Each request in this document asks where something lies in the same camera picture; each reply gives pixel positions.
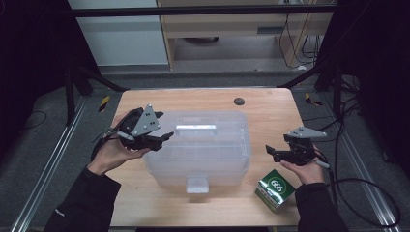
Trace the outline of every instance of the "forearm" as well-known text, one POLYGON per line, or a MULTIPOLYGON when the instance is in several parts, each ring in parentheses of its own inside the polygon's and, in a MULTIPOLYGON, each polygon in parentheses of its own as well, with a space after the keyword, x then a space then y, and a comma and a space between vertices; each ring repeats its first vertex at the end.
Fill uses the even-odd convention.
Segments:
POLYGON ((84 168, 64 202, 52 213, 44 232, 107 231, 121 185, 84 168))
POLYGON ((295 192, 299 231, 348 231, 324 183, 301 185, 295 192))

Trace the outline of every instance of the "person's right hand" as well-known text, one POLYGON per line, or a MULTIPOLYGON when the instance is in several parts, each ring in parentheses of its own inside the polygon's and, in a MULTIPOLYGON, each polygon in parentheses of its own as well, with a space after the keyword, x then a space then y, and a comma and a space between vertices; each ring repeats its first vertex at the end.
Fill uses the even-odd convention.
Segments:
POLYGON ((315 162, 316 160, 314 159, 304 166, 298 166, 284 160, 280 164, 286 169, 293 171, 299 177, 302 184, 324 183, 322 167, 315 162))

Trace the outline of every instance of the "white panel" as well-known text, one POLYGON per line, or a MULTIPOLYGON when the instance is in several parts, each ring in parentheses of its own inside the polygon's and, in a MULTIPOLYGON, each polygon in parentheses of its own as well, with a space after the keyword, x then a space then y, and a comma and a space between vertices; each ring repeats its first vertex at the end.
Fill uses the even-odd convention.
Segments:
MULTIPOLYGON (((156 7, 155 0, 69 0, 73 9, 156 7)), ((99 66, 168 64, 158 16, 77 19, 99 66)))

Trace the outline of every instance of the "small green carton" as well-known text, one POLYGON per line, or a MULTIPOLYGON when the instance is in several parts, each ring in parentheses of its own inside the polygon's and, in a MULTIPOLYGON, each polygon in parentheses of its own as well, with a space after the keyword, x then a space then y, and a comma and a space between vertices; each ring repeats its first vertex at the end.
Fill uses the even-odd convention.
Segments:
POLYGON ((255 193, 275 212, 294 191, 295 188, 274 169, 258 182, 255 193))

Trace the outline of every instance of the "person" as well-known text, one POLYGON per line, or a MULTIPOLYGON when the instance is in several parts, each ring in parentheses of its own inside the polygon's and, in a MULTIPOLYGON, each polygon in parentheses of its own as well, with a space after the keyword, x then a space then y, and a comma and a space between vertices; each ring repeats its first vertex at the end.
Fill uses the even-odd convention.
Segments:
MULTIPOLYGON (((125 116, 114 119, 117 125, 125 116)), ((106 232, 112 219, 114 202, 121 185, 105 175, 131 159, 140 159, 150 149, 130 151, 117 135, 112 135, 92 161, 83 168, 64 201, 52 212, 44 232, 106 232)), ((324 184, 321 167, 314 162, 305 166, 282 161, 285 168, 299 177, 302 185, 296 190, 296 201, 301 219, 298 229, 304 231, 347 231, 332 204, 324 184)))
POLYGON ((300 215, 299 232, 349 231, 333 205, 320 165, 311 161, 306 165, 298 166, 285 160, 282 160, 280 164, 293 171, 302 183, 295 191, 300 215))

